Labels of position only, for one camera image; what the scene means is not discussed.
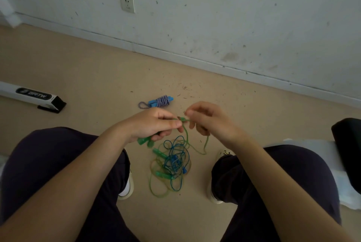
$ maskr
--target floor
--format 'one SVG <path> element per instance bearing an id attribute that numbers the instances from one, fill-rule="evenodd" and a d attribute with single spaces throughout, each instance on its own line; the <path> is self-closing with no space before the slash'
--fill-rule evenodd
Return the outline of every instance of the floor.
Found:
<path id="1" fill-rule="evenodd" d="M 59 95 L 67 102 L 60 114 L 0 97 L 0 153 L 10 154 L 35 129 L 69 126 L 99 135 L 107 127 L 139 112 L 138 102 L 174 97 L 168 110 L 182 116 L 192 103 L 219 104 L 260 144 L 285 138 L 332 140 L 331 126 L 361 110 L 263 85 L 198 70 L 29 25 L 0 26 L 0 81 Z M 190 132 L 198 148 L 204 137 Z M 180 193 L 155 198 L 148 189 L 153 154 L 144 146 L 127 146 L 134 194 L 118 207 L 141 241 L 219 241 L 236 206 L 213 205 L 205 196 L 217 150 L 213 137 L 208 155 L 191 152 L 192 170 Z M 346 230 L 361 240 L 361 213 L 342 208 Z"/>

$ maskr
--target logo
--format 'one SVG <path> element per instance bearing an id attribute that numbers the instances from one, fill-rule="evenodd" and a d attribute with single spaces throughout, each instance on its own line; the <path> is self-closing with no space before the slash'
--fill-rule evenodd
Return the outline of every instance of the logo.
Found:
<path id="1" fill-rule="evenodd" d="M 23 87 L 16 89 L 16 93 L 22 94 L 25 96 L 29 96 L 29 97 L 33 97 L 33 98 L 43 99 L 43 100 L 48 100 L 48 99 L 51 99 L 51 97 L 52 97 L 51 94 L 47 94 L 47 93 L 43 93 L 43 92 L 39 92 L 39 91 L 35 91 L 35 90 L 23 88 Z"/>

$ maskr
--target tangled jump rope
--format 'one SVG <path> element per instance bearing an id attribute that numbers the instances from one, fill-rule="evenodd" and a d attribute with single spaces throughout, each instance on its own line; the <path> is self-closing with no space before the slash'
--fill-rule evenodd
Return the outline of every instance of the tangled jump rope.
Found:
<path id="1" fill-rule="evenodd" d="M 146 104 L 148 108 L 160 107 L 163 106 L 162 104 L 168 105 L 169 101 L 171 101 L 168 98 L 171 97 L 167 97 L 165 95 L 161 98 L 156 99 L 155 103 L 153 101 L 150 101 L 148 104 L 146 104 L 145 102 L 140 102 L 138 106 L 140 107 L 141 103 Z M 147 142 L 148 148 L 153 148 L 153 153 L 156 155 L 156 158 L 151 161 L 150 164 L 151 177 L 149 179 L 149 189 L 151 193 L 158 198 L 167 196 L 170 191 L 178 192 L 182 188 L 184 182 L 183 177 L 189 173 L 192 166 L 190 154 L 188 152 L 189 148 L 192 148 L 201 155 L 206 155 L 205 148 L 207 146 L 209 136 L 207 136 L 207 139 L 205 141 L 203 152 L 198 151 L 188 141 L 188 131 L 184 126 L 184 122 L 187 122 L 189 120 L 184 117 L 180 117 L 179 119 L 182 121 L 182 126 L 186 133 L 186 139 L 184 139 L 182 135 L 179 135 L 173 141 L 165 140 L 162 144 L 158 146 L 158 148 L 153 148 L 154 141 L 151 140 L 152 136 L 146 138 L 139 138 L 137 140 L 140 145 Z M 151 186 L 152 176 L 155 176 L 158 180 L 165 184 L 167 188 L 167 191 L 165 193 L 154 193 Z"/>

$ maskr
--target outlet plate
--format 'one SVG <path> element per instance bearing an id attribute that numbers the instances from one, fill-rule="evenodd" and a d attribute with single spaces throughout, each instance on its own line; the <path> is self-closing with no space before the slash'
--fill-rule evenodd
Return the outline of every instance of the outlet plate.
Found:
<path id="1" fill-rule="evenodd" d="M 120 0 L 122 10 L 130 13 L 135 13 L 134 0 Z"/>

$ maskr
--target trousers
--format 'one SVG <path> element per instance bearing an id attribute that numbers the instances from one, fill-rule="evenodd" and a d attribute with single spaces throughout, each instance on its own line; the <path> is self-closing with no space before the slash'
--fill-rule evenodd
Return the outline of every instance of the trousers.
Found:
<path id="1" fill-rule="evenodd" d="M 21 140 L 2 174 L 0 223 L 95 139 L 95 135 L 55 127 L 36 130 Z M 337 223 L 341 223 L 337 187 L 321 157 L 293 145 L 272 146 L 265 150 Z M 116 206 L 118 194 L 128 181 L 129 170 L 130 161 L 123 150 L 104 180 L 77 241 L 138 241 Z M 217 199 L 238 206 L 222 242 L 279 241 L 262 199 L 236 156 L 223 156 L 214 165 L 212 192 Z"/>

